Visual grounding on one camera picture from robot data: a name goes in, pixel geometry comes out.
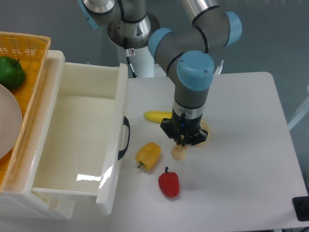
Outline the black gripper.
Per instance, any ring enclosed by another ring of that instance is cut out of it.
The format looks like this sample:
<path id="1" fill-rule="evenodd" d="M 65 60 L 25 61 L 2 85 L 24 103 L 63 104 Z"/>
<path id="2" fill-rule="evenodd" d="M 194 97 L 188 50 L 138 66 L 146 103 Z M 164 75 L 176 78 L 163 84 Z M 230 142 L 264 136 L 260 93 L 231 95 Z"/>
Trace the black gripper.
<path id="1" fill-rule="evenodd" d="M 207 135 L 200 128 L 202 116 L 188 119 L 185 113 L 178 116 L 172 113 L 170 119 L 164 118 L 160 124 L 161 129 L 168 138 L 173 139 L 177 145 L 197 145 L 207 139 Z"/>

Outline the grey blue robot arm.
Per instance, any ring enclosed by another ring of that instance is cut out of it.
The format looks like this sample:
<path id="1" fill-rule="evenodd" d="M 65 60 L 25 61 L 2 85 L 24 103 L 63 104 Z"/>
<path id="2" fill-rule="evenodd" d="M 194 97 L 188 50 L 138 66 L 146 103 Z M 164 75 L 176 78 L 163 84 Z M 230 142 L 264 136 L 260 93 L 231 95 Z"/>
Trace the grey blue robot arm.
<path id="1" fill-rule="evenodd" d="M 144 0 L 81 0 L 90 27 L 108 27 L 112 42 L 126 51 L 147 48 L 175 85 L 172 115 L 160 126 L 178 145 L 197 145 L 208 132 L 200 122 L 213 81 L 210 53 L 236 42 L 242 25 L 234 12 L 223 12 L 215 0 L 184 0 L 192 28 L 178 35 L 161 28 Z"/>

